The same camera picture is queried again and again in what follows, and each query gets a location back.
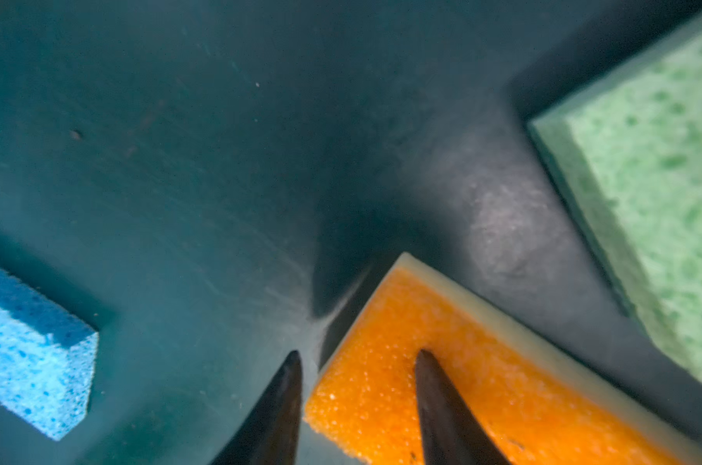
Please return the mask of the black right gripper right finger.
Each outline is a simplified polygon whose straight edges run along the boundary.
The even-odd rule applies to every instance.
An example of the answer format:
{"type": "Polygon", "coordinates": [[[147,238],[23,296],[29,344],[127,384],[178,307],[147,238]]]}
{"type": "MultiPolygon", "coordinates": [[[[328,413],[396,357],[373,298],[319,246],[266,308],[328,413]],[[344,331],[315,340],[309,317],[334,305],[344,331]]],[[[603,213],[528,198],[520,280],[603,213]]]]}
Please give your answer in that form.
{"type": "Polygon", "coordinates": [[[432,352],[417,354],[415,380],[426,464],[509,464],[432,352]]]}

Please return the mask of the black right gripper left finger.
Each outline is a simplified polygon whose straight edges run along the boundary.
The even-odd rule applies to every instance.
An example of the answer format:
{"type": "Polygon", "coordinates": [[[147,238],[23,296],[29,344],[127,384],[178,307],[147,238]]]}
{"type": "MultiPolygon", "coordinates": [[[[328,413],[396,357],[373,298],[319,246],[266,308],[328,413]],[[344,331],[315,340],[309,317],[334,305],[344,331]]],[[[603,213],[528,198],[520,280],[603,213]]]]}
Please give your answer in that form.
{"type": "Polygon", "coordinates": [[[290,352],[213,464],[294,464],[302,408],[302,359],[290,352]]]}

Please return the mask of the orange sponge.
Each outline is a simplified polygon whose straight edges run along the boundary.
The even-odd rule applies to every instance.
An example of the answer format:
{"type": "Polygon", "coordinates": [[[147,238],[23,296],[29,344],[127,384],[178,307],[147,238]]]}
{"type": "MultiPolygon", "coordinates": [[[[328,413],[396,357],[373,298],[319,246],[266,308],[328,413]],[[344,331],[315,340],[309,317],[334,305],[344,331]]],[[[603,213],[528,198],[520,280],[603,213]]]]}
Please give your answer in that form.
{"type": "Polygon", "coordinates": [[[404,253],[323,367],[307,424],[366,464],[702,464],[702,447],[404,253]]]}

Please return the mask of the green sponge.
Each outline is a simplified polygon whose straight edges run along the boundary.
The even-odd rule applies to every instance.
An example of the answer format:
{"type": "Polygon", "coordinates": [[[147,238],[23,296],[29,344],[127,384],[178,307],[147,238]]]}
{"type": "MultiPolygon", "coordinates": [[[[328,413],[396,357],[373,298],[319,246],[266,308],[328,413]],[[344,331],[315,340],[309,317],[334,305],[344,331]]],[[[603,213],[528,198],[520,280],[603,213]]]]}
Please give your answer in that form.
{"type": "Polygon", "coordinates": [[[528,130],[629,315],[702,383],[702,12],[528,130]]]}

